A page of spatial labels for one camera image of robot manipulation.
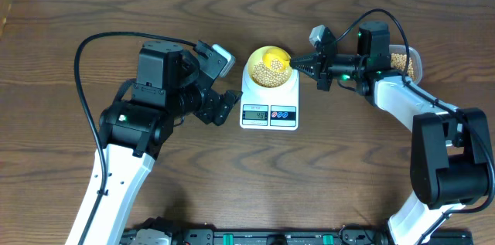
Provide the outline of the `yellow measuring scoop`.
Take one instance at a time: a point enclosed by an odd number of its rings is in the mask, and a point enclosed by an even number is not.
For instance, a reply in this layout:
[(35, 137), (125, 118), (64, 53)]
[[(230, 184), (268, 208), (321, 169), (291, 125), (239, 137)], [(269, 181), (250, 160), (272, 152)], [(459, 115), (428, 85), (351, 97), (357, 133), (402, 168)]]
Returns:
[(262, 56), (263, 64), (275, 72), (284, 72), (290, 67), (290, 55), (281, 48), (269, 48)]

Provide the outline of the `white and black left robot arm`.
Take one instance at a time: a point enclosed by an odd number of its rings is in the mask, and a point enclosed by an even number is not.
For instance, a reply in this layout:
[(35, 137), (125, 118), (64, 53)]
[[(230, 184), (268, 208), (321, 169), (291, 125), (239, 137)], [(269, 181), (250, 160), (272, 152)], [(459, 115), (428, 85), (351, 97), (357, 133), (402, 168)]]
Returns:
[(220, 126), (240, 100), (240, 91), (219, 94), (212, 88), (234, 63), (217, 44), (199, 41), (192, 50), (172, 41), (143, 44), (136, 78), (125, 81), (101, 113), (92, 175), (68, 244), (119, 243), (139, 189), (174, 127), (188, 114)]

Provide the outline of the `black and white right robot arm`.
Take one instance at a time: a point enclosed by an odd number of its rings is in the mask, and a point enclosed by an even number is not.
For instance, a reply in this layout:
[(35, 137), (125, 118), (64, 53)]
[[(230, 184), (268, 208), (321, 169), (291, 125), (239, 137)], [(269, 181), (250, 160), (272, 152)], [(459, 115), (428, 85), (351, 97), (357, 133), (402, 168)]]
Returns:
[(412, 193), (387, 221), (377, 244), (423, 244), (453, 214), (478, 213), (494, 200), (494, 160), (486, 115), (459, 109), (419, 88), (392, 66), (385, 22), (358, 29), (357, 53), (340, 54), (325, 26), (309, 37), (315, 52), (291, 59), (291, 68), (328, 91), (334, 80), (351, 80), (354, 92), (387, 111), (411, 132)]

